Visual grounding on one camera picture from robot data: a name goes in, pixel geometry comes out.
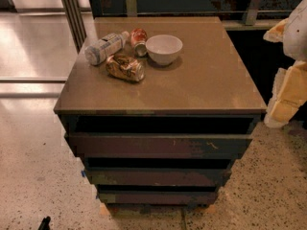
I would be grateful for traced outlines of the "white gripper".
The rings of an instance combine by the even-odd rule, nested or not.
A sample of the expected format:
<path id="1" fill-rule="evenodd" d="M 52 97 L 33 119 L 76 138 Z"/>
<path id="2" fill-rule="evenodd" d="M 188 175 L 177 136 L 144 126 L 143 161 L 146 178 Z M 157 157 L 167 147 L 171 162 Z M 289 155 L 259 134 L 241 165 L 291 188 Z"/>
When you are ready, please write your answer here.
<path id="1" fill-rule="evenodd" d="M 264 123 L 281 128 L 307 102 L 307 0 L 302 0 L 285 18 L 267 30 L 263 39 L 282 42 L 284 54 L 296 61 L 288 69 L 279 68 L 272 86 Z"/>

